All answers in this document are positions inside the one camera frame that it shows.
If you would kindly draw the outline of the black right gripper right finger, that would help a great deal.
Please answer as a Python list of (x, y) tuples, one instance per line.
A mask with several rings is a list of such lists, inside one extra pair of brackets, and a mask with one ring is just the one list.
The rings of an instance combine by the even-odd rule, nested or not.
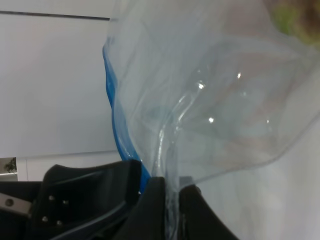
[(179, 211), (180, 240), (237, 239), (212, 211), (196, 185), (189, 185), (179, 192)]

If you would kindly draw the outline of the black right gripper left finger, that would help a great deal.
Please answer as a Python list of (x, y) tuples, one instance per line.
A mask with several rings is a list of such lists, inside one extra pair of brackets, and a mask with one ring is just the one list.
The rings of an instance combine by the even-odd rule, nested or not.
[(142, 165), (127, 160), (91, 168), (53, 166), (29, 220), (32, 240), (162, 240), (165, 183), (141, 188)]

